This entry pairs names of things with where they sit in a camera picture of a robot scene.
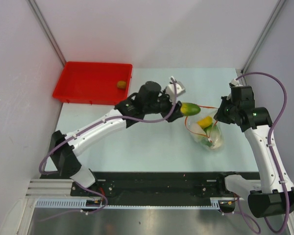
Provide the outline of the orange green fake mango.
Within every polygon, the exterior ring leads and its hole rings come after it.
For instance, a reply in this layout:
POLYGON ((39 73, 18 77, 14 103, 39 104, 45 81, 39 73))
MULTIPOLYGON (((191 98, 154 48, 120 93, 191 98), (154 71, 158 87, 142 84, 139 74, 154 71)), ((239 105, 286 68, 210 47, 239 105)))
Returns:
POLYGON ((194 103, 184 102, 181 105, 180 111, 184 116, 194 116, 200 113, 201 108, 194 103))

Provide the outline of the clear zip top bag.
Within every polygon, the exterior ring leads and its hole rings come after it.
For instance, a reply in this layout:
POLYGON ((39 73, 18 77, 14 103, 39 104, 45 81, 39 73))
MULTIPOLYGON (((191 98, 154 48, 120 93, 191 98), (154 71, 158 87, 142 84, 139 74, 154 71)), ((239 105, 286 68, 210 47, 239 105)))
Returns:
POLYGON ((207 150, 217 150, 223 147, 224 141, 218 121, 214 119, 216 107, 197 105, 200 112, 187 116, 184 125, 196 143, 207 150))

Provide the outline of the brown fake kiwi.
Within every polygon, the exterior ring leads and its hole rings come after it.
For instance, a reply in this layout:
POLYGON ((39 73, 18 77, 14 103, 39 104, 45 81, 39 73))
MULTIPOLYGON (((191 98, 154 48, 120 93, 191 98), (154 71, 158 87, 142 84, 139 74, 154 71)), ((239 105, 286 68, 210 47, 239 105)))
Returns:
POLYGON ((127 82, 126 81, 118 81, 117 82, 117 88, 125 90, 127 87, 127 82))

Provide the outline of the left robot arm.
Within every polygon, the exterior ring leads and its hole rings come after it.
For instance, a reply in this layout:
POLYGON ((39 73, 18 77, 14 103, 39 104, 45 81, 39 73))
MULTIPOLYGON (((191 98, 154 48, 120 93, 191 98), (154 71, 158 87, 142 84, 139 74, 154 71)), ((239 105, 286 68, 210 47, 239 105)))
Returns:
POLYGON ((51 136, 49 157, 64 178, 70 178, 81 185, 84 193, 92 196, 98 191, 98 183, 90 169, 83 166, 78 156, 95 142, 117 131, 131 127, 138 122, 146 123, 145 116, 160 114, 161 121, 173 122, 183 117, 182 103, 177 98, 185 93, 181 82, 171 78, 164 89, 153 81, 142 85, 137 93, 118 103, 98 120, 63 134, 56 131, 51 136))

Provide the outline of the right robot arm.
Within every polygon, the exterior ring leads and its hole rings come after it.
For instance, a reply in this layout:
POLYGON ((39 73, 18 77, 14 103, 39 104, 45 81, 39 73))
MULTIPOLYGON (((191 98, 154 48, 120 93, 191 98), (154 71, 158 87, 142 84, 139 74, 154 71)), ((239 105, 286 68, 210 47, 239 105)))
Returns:
POLYGON ((250 86, 230 85, 231 95, 221 97, 214 118, 218 122, 236 124, 247 138, 260 175, 256 186, 236 172, 221 174, 216 190, 221 196, 235 193, 248 202, 256 218, 282 215, 294 211, 294 184, 286 173, 274 138, 269 137, 272 121, 264 107, 255 107, 250 86))

